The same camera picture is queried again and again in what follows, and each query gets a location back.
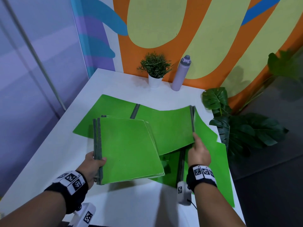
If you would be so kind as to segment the person's right forearm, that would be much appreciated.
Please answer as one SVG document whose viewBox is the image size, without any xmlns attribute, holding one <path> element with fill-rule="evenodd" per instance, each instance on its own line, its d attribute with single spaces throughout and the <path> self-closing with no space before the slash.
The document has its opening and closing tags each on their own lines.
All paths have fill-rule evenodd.
<svg viewBox="0 0 303 227">
<path fill-rule="evenodd" d="M 194 194 L 200 227 L 246 227 L 217 187 L 200 183 Z"/>
</svg>

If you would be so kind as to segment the green leafy plant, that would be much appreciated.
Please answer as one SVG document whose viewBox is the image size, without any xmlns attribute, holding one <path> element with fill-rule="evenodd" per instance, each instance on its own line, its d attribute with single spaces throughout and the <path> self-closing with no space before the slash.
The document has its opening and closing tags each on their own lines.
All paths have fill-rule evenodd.
<svg viewBox="0 0 303 227">
<path fill-rule="evenodd" d="M 235 115 L 240 114 L 253 100 L 263 94 L 265 89 L 269 87 L 278 77 L 284 77 L 296 81 L 303 88 L 303 77 L 299 71 L 297 58 L 303 51 L 292 53 L 290 49 L 279 50 L 278 56 L 275 53 L 268 55 L 267 66 L 270 76 L 262 81 L 257 90 L 250 95 L 244 105 L 235 112 Z"/>
</svg>

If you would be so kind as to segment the person's left hand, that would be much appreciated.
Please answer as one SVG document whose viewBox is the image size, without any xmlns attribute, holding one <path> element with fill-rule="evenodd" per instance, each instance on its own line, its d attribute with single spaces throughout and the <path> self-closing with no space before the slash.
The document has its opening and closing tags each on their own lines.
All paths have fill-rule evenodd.
<svg viewBox="0 0 303 227">
<path fill-rule="evenodd" d="M 85 155 L 84 161 L 76 169 L 77 172 L 80 172 L 88 183 L 89 190 L 93 186 L 95 180 L 95 175 L 100 167 L 95 166 L 94 152 L 89 152 Z"/>
</svg>

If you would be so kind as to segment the large monstera plant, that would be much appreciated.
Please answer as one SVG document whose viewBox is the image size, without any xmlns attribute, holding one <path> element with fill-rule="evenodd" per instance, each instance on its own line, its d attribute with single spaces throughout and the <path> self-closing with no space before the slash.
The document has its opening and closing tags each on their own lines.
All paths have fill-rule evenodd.
<svg viewBox="0 0 303 227">
<path fill-rule="evenodd" d="M 213 112 L 209 124 L 217 127 L 229 159 L 249 157 L 251 149 L 273 146 L 289 132 L 277 120 L 258 113 L 233 115 L 224 87 L 205 90 L 201 99 L 205 108 Z"/>
</svg>

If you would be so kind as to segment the small potted plant white pot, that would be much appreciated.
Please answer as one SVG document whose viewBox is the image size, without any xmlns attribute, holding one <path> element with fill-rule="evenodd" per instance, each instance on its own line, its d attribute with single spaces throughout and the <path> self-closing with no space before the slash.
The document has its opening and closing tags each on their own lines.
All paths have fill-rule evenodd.
<svg viewBox="0 0 303 227">
<path fill-rule="evenodd" d="M 148 74 L 149 86 L 155 89 L 160 86 L 164 76 L 172 70 L 172 64 L 163 54 L 153 52 L 145 55 L 137 69 Z"/>
</svg>

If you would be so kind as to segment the black wristband with marker tags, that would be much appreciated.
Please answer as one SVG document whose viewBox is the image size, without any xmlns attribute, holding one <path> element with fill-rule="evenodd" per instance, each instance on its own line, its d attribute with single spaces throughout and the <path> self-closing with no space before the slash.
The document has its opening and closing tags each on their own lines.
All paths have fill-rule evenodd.
<svg viewBox="0 0 303 227">
<path fill-rule="evenodd" d="M 195 193 L 195 187 L 201 183 L 206 183 L 217 187 L 217 182 L 211 168 L 198 164 L 189 167 L 186 183 L 187 187 L 192 191 L 193 194 Z"/>
<path fill-rule="evenodd" d="M 79 171 L 68 171 L 53 180 L 45 191 L 60 193 L 66 205 L 66 214 L 78 210 L 89 190 L 84 175 Z"/>
</svg>

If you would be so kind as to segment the purple water bottle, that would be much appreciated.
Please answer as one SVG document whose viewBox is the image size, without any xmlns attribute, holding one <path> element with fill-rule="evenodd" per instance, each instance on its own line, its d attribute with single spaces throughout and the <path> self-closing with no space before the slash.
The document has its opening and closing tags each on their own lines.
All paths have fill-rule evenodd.
<svg viewBox="0 0 303 227">
<path fill-rule="evenodd" d="M 172 82 L 171 89 L 173 91 L 179 91 L 181 86 L 183 85 L 184 79 L 190 69 L 191 66 L 191 57 L 189 55 L 185 55 L 181 58 L 174 80 Z"/>
</svg>

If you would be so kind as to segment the person's left forearm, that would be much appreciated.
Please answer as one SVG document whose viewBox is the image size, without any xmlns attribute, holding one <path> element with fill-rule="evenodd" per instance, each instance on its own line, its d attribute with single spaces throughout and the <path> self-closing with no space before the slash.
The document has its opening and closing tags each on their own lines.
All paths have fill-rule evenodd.
<svg viewBox="0 0 303 227">
<path fill-rule="evenodd" d="M 44 191 L 0 220 L 0 227 L 58 227 L 66 215 L 62 194 Z"/>
</svg>

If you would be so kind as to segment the person's right hand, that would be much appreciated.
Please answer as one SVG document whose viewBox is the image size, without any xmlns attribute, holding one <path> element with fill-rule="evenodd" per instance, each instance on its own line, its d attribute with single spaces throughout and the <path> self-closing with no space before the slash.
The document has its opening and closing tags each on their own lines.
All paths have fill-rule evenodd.
<svg viewBox="0 0 303 227">
<path fill-rule="evenodd" d="M 194 165 L 202 165 L 209 167 L 211 164 L 211 156 L 209 150 L 202 142 L 202 147 L 195 147 L 195 144 L 188 151 L 187 156 L 188 167 Z"/>
</svg>

